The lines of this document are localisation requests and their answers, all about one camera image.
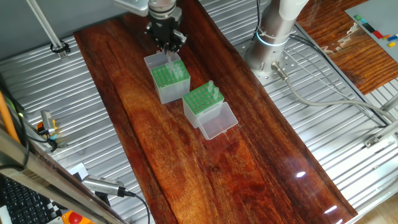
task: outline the gray wall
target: gray wall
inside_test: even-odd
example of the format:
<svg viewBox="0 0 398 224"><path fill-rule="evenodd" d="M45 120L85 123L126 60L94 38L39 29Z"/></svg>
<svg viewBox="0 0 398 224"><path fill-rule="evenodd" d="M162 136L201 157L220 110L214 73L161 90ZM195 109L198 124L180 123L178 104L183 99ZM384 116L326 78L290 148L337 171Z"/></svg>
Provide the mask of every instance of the gray wall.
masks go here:
<svg viewBox="0 0 398 224"><path fill-rule="evenodd" d="M112 0L36 1L59 38L126 12ZM50 44L25 0L0 0L0 60Z"/></svg>

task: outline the wooden board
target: wooden board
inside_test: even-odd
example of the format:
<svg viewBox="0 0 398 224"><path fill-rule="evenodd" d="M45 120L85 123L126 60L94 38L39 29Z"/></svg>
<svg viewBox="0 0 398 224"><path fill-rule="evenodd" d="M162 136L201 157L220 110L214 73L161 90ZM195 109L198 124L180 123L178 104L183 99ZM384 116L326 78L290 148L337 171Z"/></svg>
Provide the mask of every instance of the wooden board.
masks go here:
<svg viewBox="0 0 398 224"><path fill-rule="evenodd" d="M345 13L365 1L311 0L298 23L356 87L368 94L398 77L398 63Z"/></svg>
<svg viewBox="0 0 398 224"><path fill-rule="evenodd" d="M200 3L180 7L188 42L179 55L191 90L213 80L239 121L211 141L192 128L181 100L160 104L143 60L157 50L143 32L146 18L128 14L75 33L156 222L334 224L354 217Z"/></svg>

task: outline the clear plastic lid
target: clear plastic lid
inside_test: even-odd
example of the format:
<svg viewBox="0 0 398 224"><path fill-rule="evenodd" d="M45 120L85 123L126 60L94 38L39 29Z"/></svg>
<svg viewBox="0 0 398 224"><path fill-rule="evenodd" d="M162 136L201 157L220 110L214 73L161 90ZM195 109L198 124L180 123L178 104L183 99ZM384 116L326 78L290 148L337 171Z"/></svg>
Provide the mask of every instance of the clear plastic lid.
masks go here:
<svg viewBox="0 0 398 224"><path fill-rule="evenodd" d="M237 125L238 120L227 102L198 117L200 131L207 140L213 139Z"/></svg>

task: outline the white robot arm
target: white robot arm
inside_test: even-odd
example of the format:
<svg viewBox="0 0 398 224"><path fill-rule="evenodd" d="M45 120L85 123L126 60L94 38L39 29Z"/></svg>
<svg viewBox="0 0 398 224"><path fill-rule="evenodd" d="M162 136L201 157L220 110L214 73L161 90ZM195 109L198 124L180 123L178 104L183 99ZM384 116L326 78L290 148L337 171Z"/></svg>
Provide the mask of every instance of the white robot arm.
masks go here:
<svg viewBox="0 0 398 224"><path fill-rule="evenodd" d="M308 0L272 0L262 13L259 31L245 61L262 81L273 73L271 65L282 61L282 52L301 10Z"/></svg>

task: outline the red button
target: red button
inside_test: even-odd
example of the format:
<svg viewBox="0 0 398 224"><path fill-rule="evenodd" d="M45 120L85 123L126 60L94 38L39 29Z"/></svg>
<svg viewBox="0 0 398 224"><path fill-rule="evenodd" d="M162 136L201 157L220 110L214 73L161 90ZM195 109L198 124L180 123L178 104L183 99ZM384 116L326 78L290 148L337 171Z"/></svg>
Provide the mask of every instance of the red button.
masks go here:
<svg viewBox="0 0 398 224"><path fill-rule="evenodd" d="M83 217L76 212L72 212L69 215L69 223L70 224L79 224L82 221Z"/></svg>

